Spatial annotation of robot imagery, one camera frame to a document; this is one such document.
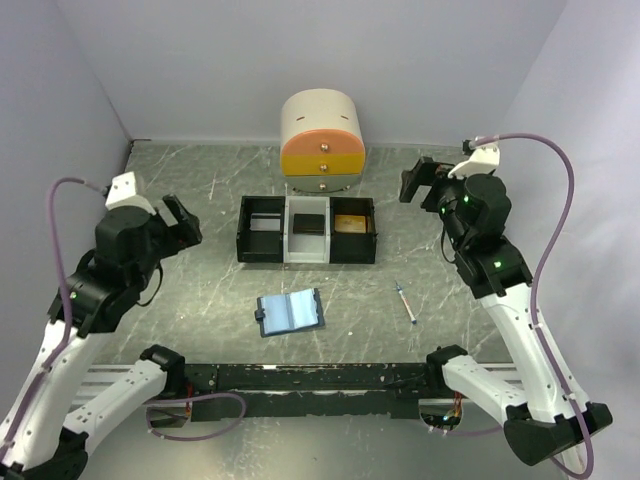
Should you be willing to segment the silver card in tray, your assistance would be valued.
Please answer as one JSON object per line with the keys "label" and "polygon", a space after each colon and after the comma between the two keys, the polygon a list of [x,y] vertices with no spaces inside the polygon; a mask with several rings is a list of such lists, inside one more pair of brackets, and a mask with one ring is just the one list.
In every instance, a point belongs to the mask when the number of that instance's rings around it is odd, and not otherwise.
{"label": "silver card in tray", "polygon": [[279,231],[281,216],[277,213],[252,213],[249,228],[251,231]]}

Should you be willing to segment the white middle tray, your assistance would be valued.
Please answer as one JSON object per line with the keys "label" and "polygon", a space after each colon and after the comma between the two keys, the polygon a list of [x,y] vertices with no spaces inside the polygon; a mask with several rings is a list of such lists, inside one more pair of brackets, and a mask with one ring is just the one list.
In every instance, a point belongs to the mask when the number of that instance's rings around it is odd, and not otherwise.
{"label": "white middle tray", "polygon": [[[323,214],[325,234],[294,235],[295,213]],[[323,196],[287,196],[283,226],[283,262],[298,264],[328,264],[330,259],[330,199]]]}

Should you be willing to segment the blue white pen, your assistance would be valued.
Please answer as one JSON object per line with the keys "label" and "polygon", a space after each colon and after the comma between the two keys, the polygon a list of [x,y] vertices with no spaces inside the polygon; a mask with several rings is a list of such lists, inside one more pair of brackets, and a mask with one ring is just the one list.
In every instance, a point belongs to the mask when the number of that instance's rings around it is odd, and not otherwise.
{"label": "blue white pen", "polygon": [[405,310],[407,312],[407,315],[409,316],[411,324],[412,325],[416,325],[417,324],[417,318],[416,318],[416,316],[415,316],[415,314],[414,314],[414,312],[413,312],[413,310],[412,310],[412,308],[411,308],[411,306],[409,304],[409,301],[408,301],[408,298],[407,298],[407,296],[406,296],[406,294],[404,292],[404,289],[402,288],[402,286],[397,281],[395,281],[395,288],[396,288],[396,291],[397,291],[397,293],[398,293],[398,295],[399,295],[399,297],[400,297],[400,299],[401,299],[401,301],[402,301],[402,303],[404,305],[404,308],[405,308]]}

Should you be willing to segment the black VIP card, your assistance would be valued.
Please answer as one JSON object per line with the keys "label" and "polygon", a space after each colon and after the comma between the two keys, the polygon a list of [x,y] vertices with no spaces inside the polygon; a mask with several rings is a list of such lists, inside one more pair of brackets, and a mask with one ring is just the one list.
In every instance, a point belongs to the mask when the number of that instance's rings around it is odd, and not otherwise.
{"label": "black VIP card", "polygon": [[325,224],[323,214],[295,213],[292,232],[294,235],[322,236],[325,234]]}

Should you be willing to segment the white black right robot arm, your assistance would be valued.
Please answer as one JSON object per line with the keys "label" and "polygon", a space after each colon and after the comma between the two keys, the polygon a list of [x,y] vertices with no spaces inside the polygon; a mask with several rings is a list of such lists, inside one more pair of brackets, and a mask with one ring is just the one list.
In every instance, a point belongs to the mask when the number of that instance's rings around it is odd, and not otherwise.
{"label": "white black right robot arm", "polygon": [[428,187],[421,207],[439,216],[457,273],[497,326],[521,385],[507,384],[453,345],[428,355],[425,388],[435,397],[454,391],[472,400],[501,425],[519,460],[533,466],[584,443],[613,417],[579,386],[531,304],[533,276],[504,233],[511,211],[504,183],[492,172],[457,179],[453,169],[420,158],[402,172],[399,200],[409,203]]}

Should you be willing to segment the black left tray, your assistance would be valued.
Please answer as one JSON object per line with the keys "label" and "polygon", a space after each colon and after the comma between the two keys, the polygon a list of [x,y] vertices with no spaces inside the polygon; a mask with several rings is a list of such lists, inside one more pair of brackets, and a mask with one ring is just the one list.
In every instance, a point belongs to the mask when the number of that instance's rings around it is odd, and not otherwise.
{"label": "black left tray", "polygon": [[284,196],[243,196],[236,233],[240,263],[284,261]]}

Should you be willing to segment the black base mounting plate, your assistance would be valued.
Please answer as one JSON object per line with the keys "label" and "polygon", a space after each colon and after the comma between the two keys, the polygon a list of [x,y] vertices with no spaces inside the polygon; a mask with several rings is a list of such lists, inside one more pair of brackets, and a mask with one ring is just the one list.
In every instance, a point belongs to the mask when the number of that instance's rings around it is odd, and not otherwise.
{"label": "black base mounting plate", "polygon": [[236,418],[383,415],[418,419],[453,403],[424,362],[306,365],[188,364],[181,384],[153,399],[186,398],[195,422]]}

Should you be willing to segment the round three-drawer storage box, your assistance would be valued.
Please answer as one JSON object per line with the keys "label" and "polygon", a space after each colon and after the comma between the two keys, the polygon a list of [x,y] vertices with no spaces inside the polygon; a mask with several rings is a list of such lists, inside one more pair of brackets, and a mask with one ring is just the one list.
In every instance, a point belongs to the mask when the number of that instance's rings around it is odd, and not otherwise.
{"label": "round three-drawer storage box", "polygon": [[291,188],[306,193],[349,189],[366,161],[356,106],[326,88],[292,95],[281,109],[280,167]]}

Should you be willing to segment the black right tray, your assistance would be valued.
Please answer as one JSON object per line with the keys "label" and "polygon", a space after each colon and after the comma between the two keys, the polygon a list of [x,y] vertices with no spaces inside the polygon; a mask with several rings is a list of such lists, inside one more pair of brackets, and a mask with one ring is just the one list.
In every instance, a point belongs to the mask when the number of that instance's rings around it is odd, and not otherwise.
{"label": "black right tray", "polygon": [[330,197],[330,264],[374,264],[377,248],[372,198]]}

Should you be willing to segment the blue leather card holder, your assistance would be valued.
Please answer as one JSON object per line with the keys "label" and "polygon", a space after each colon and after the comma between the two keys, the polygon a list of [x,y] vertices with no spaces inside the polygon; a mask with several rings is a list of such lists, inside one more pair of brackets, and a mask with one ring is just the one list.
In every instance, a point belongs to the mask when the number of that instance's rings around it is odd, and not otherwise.
{"label": "blue leather card holder", "polygon": [[257,298],[254,317],[262,338],[325,327],[320,291],[302,291]]}

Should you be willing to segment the black tray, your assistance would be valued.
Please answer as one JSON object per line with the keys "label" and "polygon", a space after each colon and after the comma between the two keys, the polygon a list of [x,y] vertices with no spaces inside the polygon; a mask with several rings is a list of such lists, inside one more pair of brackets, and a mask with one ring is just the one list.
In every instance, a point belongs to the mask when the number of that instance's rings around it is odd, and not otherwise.
{"label": "black tray", "polygon": [[284,196],[243,196],[236,233],[240,263],[284,261]]}
{"label": "black tray", "polygon": [[330,264],[374,264],[377,248],[372,198],[330,197]]}

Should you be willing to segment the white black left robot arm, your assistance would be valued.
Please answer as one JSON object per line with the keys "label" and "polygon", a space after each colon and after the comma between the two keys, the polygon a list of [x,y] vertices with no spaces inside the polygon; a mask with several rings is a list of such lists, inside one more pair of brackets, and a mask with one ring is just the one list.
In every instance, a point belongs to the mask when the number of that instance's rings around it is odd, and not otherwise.
{"label": "white black left robot arm", "polygon": [[131,200],[109,208],[96,226],[94,248],[64,278],[32,370],[1,423],[2,478],[76,479],[97,446],[134,410],[186,392],[185,358],[152,345],[123,379],[84,406],[71,407],[95,357],[124,314],[139,305],[162,260],[202,241],[198,217],[174,195],[162,200],[175,224]]}

